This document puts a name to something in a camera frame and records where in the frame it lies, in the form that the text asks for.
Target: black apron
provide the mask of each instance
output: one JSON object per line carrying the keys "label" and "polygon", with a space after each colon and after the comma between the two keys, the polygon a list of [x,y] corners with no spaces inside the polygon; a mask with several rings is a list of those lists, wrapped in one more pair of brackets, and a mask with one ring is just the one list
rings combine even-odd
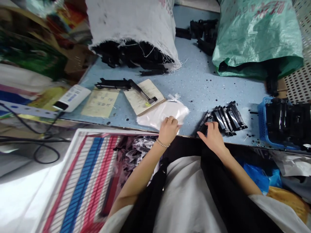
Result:
{"label": "black apron", "polygon": [[167,166],[176,159],[200,155],[201,168],[228,233],[283,233],[243,192],[221,160],[201,141],[176,137],[162,165],[137,198],[120,233],[152,233],[166,181]]}

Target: wire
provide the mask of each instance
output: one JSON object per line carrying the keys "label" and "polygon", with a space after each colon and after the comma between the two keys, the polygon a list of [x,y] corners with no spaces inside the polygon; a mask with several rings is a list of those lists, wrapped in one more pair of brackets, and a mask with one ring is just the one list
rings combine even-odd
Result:
{"label": "wire", "polygon": [[55,119],[53,120],[53,122],[49,125],[48,129],[43,132],[43,133],[39,133],[38,131],[34,130],[33,128],[31,128],[22,118],[20,118],[16,112],[14,112],[13,110],[11,110],[10,108],[8,108],[7,106],[5,106],[3,103],[0,103],[0,106],[4,107],[6,110],[8,110],[9,112],[11,112],[23,125],[25,125],[29,130],[31,130],[32,132],[36,133],[36,134],[46,134],[47,132],[49,132],[49,130],[52,128],[52,126],[55,124],[55,122],[58,120],[58,118],[60,118],[64,112],[59,112],[59,114],[55,117]]}
{"label": "wire", "polygon": [[[33,153],[33,159],[34,159],[34,161],[36,161],[37,163],[40,163],[40,164],[51,164],[51,163],[54,163],[54,162],[59,160],[59,158],[60,158],[59,152],[56,149],[54,149],[53,147],[45,145],[45,143],[71,142],[70,140],[67,140],[67,139],[64,139],[64,138],[61,138],[61,137],[53,137],[52,134],[48,133],[50,131],[50,129],[52,128],[52,126],[55,124],[55,122],[58,120],[58,118],[60,118],[64,114],[64,112],[59,112],[59,114],[55,117],[53,122],[49,125],[48,129],[45,132],[40,133],[40,132],[34,130],[33,128],[31,128],[22,118],[20,118],[16,114],[16,112],[14,112],[13,110],[11,110],[7,106],[5,106],[3,103],[0,103],[0,106],[4,107],[9,112],[11,112],[30,131],[32,131],[32,132],[34,132],[36,134],[43,134],[45,137],[47,137],[47,139],[26,139],[26,138],[15,138],[15,137],[9,137],[9,136],[0,136],[0,143],[1,142],[6,142],[6,143],[19,143],[19,144],[35,144],[35,145],[39,145],[37,147],[37,149]],[[60,140],[49,140],[51,138],[59,138]],[[52,150],[56,154],[57,158],[54,161],[52,161],[52,162],[42,162],[42,161],[40,161],[38,159],[38,157],[37,157],[37,153],[38,153],[38,151],[42,147],[46,147],[46,148]]]}
{"label": "wire", "polygon": [[[60,157],[61,157],[60,153],[59,153],[56,149],[54,149],[53,147],[50,147],[50,146],[48,146],[48,145],[45,145],[44,143],[37,143],[37,142],[12,142],[12,143],[17,143],[17,144],[36,144],[36,145],[39,145],[39,146],[36,148],[36,150],[35,150],[35,152],[33,153],[32,156],[33,156],[33,160],[36,161],[37,163],[40,163],[40,164],[51,164],[51,163],[55,163],[55,162],[58,161],[58,160],[60,159]],[[52,150],[52,151],[56,154],[57,158],[56,158],[54,161],[52,161],[52,162],[42,162],[42,161],[40,161],[40,160],[38,159],[38,157],[37,157],[37,153],[38,153],[38,151],[39,151],[42,147],[46,147],[46,148]]]}
{"label": "wire", "polygon": [[37,143],[51,143],[51,142],[71,142],[70,140],[63,139],[61,140],[45,140],[45,139],[27,139],[27,138],[14,138],[14,137],[7,137],[7,136],[0,136],[0,142],[37,142]]}

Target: white t-shirt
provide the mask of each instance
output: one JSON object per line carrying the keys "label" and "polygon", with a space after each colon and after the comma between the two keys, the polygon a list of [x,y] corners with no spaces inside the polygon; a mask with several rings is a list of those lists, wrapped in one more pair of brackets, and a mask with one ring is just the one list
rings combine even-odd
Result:
{"label": "white t-shirt", "polygon": [[[227,233],[200,162],[201,157],[191,156],[177,159],[168,166],[154,233]],[[262,195],[250,195],[249,198],[284,232],[311,233],[288,205]],[[126,206],[111,216],[100,233],[119,233],[132,207]]]}

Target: beaded bracelet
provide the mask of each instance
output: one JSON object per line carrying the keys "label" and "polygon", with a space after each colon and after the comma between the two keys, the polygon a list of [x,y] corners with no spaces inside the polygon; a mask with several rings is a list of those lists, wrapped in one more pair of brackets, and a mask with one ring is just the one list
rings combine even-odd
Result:
{"label": "beaded bracelet", "polygon": [[166,146],[166,145],[164,145],[163,143],[161,143],[161,142],[159,141],[159,139],[156,139],[156,142],[159,143],[161,146],[166,147],[166,148],[169,147],[169,146],[171,145],[171,144],[169,144],[168,146]]}

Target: table surface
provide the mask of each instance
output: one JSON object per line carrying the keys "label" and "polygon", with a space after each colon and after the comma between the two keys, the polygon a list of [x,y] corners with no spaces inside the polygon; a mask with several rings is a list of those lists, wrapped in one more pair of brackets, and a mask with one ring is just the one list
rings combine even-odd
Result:
{"label": "table surface", "polygon": [[[220,16],[219,13],[185,6],[175,6],[173,13],[176,27],[179,28],[186,28],[191,20],[215,19]],[[136,83],[150,79],[166,98],[169,94],[178,93],[181,96],[179,100],[189,108],[190,113],[180,129],[180,135],[183,136],[193,135],[197,124],[207,110],[211,111],[215,106],[224,106],[235,100],[248,129],[237,131],[237,135],[233,137],[224,136],[224,141],[247,146],[268,146],[259,140],[257,114],[250,114],[250,112],[257,112],[257,104],[261,103],[263,97],[267,96],[264,83],[244,78],[218,76],[212,64],[212,57],[200,52],[194,39],[176,38],[175,45],[183,65],[180,70],[174,73],[141,77],[139,75],[141,68],[118,67],[112,69],[98,59],[84,76],[80,85],[92,90],[100,78],[113,80],[126,78],[132,79]],[[62,119],[156,131],[154,128],[137,124],[136,115],[123,91],[119,93],[114,105],[115,108],[113,108],[110,117],[106,119],[81,115],[86,102],[87,98],[75,111],[63,115]]]}

